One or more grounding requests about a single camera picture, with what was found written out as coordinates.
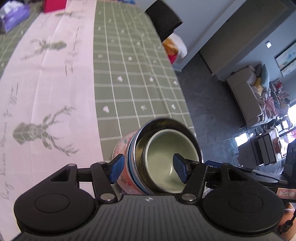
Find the person's right hand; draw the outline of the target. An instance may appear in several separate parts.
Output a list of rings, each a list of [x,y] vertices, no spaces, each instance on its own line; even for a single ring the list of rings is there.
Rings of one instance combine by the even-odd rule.
[[[284,215],[278,225],[278,233],[284,240],[295,240],[295,207],[287,202]]]

